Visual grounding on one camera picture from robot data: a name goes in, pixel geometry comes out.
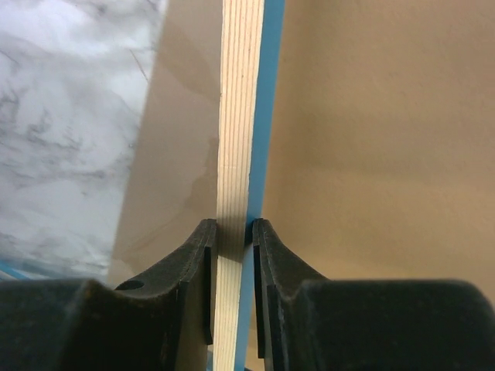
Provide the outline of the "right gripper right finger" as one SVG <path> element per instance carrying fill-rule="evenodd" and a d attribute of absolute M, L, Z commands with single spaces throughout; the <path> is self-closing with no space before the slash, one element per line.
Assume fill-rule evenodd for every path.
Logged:
<path fill-rule="evenodd" d="M 324 277 L 255 220 L 258 355 L 267 370 L 492 370 L 494 310 L 459 280 Z"/>

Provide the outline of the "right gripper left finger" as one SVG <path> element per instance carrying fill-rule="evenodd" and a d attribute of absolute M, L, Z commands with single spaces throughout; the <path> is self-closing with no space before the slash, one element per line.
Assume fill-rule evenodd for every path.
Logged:
<path fill-rule="evenodd" d="M 1 284 L 3 370 L 204 370 L 213 341 L 217 225 L 109 288 L 94 279 Z"/>

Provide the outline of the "brown fibreboard backing board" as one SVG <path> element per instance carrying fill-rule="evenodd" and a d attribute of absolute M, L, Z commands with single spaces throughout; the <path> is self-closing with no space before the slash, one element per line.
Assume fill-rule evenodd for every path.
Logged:
<path fill-rule="evenodd" d="M 262 364 L 255 220 L 331 280 L 459 280 L 494 310 L 494 3 L 277 1 L 237 358 Z"/>

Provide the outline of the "blue wooden picture frame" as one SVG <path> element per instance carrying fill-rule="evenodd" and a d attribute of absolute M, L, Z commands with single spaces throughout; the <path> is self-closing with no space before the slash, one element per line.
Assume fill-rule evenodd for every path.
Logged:
<path fill-rule="evenodd" d="M 109 288 L 214 220 L 213 341 L 235 370 L 277 1 L 1 3 L 1 284 Z"/>

